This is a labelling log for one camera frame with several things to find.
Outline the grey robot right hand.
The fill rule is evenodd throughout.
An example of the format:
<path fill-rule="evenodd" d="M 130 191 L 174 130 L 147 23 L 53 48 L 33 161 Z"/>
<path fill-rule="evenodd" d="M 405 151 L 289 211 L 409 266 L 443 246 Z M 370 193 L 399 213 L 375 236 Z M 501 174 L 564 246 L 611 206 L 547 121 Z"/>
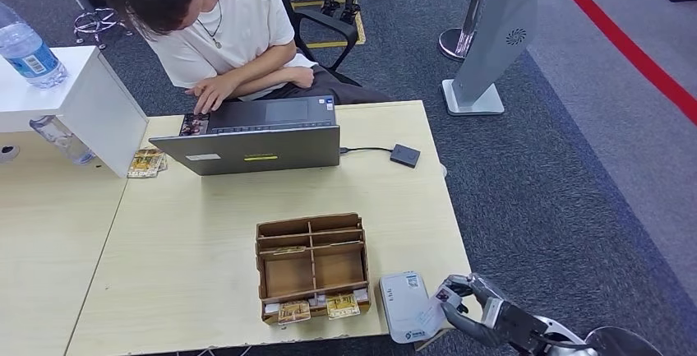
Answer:
<path fill-rule="evenodd" d="M 482 320 L 475 321 L 463 308 L 442 302 L 441 309 L 453 327 L 492 348 L 508 344 L 524 355 L 544 348 L 541 337 L 548 324 L 513 304 L 485 278 L 475 273 L 449 275 L 442 285 L 461 298 L 473 295 L 482 307 Z"/>

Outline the person's right hand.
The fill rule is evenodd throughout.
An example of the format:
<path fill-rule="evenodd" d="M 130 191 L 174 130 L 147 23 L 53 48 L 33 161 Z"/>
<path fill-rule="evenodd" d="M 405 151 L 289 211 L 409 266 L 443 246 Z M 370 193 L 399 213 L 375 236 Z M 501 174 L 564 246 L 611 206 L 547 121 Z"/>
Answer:
<path fill-rule="evenodd" d="M 314 71 L 310 67 L 286 67 L 284 69 L 288 82 L 295 86 L 308 89 L 314 81 Z"/>

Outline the person's left hand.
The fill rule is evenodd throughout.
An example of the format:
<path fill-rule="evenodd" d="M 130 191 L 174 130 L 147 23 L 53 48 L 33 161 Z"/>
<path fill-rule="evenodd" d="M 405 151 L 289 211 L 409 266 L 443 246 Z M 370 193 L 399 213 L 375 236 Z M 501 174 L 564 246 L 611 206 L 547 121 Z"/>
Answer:
<path fill-rule="evenodd" d="M 188 95 L 197 97 L 194 114 L 207 114 L 217 110 L 236 90 L 240 81 L 233 75 L 220 75 L 204 79 L 186 90 Z"/>

